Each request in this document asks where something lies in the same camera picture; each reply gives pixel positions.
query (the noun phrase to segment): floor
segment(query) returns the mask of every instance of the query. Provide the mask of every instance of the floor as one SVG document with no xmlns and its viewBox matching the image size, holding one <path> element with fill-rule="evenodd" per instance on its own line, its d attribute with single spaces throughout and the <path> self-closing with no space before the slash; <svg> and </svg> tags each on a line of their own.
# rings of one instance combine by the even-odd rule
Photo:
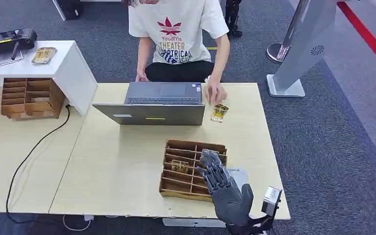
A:
<svg viewBox="0 0 376 235">
<path fill-rule="evenodd" d="M 277 65 L 266 47 L 281 42 L 296 0 L 245 0 L 241 39 L 232 49 L 225 82 L 257 82 L 291 220 L 276 221 L 279 235 L 376 234 L 376 57 L 345 17 L 336 16 L 333 47 L 302 78 L 306 97 L 269 97 L 267 74 Z M 376 0 L 350 7 L 376 35 Z M 80 20 L 61 21 L 51 1 L 0 0 L 0 32 L 34 28 L 40 40 L 76 40 L 98 82 L 135 76 L 137 40 L 127 33 L 127 10 L 119 3 L 86 3 Z M 206 36 L 204 43 L 214 46 Z M 19 219 L 36 215 L 15 215 Z M 39 215 L 61 221 L 61 215 Z M 80 228 L 80 216 L 67 216 Z M 75 234 L 64 226 L 14 225 L 0 214 L 0 235 Z M 81 234 L 227 234 L 225 229 L 170 228 L 160 220 L 96 217 Z"/>
</svg>

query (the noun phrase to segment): laptop keyboard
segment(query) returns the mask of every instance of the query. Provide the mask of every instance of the laptop keyboard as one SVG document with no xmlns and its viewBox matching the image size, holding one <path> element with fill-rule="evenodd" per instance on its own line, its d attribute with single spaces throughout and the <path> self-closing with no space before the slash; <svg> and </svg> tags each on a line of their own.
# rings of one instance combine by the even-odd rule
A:
<svg viewBox="0 0 376 235">
<path fill-rule="evenodd" d="M 199 104 L 198 98 L 146 98 L 130 97 L 129 104 Z"/>
</svg>

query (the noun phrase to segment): white t-shirt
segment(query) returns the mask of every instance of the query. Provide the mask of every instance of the white t-shirt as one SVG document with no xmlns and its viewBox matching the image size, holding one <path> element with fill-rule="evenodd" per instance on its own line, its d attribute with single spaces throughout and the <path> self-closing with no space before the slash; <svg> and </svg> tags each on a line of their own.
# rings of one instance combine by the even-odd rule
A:
<svg viewBox="0 0 376 235">
<path fill-rule="evenodd" d="M 202 30 L 214 39 L 228 32 L 219 0 L 159 0 L 129 7 L 129 33 L 155 42 L 153 62 L 211 61 Z"/>
</svg>

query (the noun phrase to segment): power cord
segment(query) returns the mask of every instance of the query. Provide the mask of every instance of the power cord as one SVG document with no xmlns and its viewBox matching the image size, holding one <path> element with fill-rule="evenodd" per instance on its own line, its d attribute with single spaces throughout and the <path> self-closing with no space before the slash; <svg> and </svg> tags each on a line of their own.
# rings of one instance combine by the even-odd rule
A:
<svg viewBox="0 0 376 235">
<path fill-rule="evenodd" d="M 89 220 L 89 223 L 87 224 L 87 226 L 83 229 L 72 229 L 70 228 L 69 226 L 67 226 L 66 224 L 66 215 L 63 215 L 63 224 L 64 226 L 68 229 L 68 230 L 71 230 L 71 231 L 84 231 L 86 229 L 88 229 L 90 227 L 90 224 L 92 223 L 92 220 Z"/>
<path fill-rule="evenodd" d="M 52 130 L 51 132 L 49 132 L 48 134 L 46 134 L 44 137 L 42 137 L 38 142 L 37 144 L 31 149 L 31 151 L 28 153 L 28 155 L 25 157 L 25 159 L 21 162 L 21 164 L 19 164 L 18 168 L 15 170 L 15 173 L 14 175 L 12 176 L 12 180 L 11 180 L 11 184 L 9 185 L 9 191 L 8 191 L 8 196 L 6 197 L 6 217 L 8 217 L 8 219 L 10 219 L 12 222 L 16 223 L 16 224 L 26 224 L 26 223 L 33 223 L 33 222 L 37 222 L 37 223 L 42 223 L 42 224 L 47 224 L 47 225 L 58 225 L 58 221 L 54 221 L 54 222 L 46 222 L 46 221 L 40 221 L 40 220 L 35 220 L 35 219 L 31 219 L 31 220 L 27 220 L 27 221 L 16 221 L 14 218 L 11 217 L 11 215 L 9 214 L 9 209 L 8 209 L 8 204 L 9 204 L 9 197 L 11 195 L 11 190 L 12 190 L 12 185 L 14 184 L 14 180 L 15 180 L 15 176 L 17 175 L 18 173 L 18 170 L 21 168 L 21 166 L 25 163 L 25 161 L 29 158 L 29 156 L 31 155 L 31 153 L 35 150 L 35 148 L 41 143 L 41 141 L 43 141 L 43 139 L 45 139 L 47 136 L 51 135 L 52 133 L 56 132 L 57 130 L 59 130 L 61 127 L 63 127 L 70 119 L 70 105 L 68 104 L 67 106 L 65 106 L 65 108 L 67 109 L 68 111 L 68 116 L 67 116 L 67 119 L 66 121 L 64 121 L 63 124 L 61 124 L 59 127 L 55 128 L 54 130 Z"/>
</svg>

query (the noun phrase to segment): black pants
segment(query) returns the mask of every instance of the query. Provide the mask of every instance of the black pants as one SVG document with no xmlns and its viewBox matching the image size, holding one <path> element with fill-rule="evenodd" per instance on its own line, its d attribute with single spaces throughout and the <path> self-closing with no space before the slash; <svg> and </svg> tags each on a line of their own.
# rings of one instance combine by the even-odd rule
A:
<svg viewBox="0 0 376 235">
<path fill-rule="evenodd" d="M 179 65 L 152 63 L 145 69 L 152 82 L 204 82 L 211 75 L 214 63 L 195 61 Z"/>
</svg>

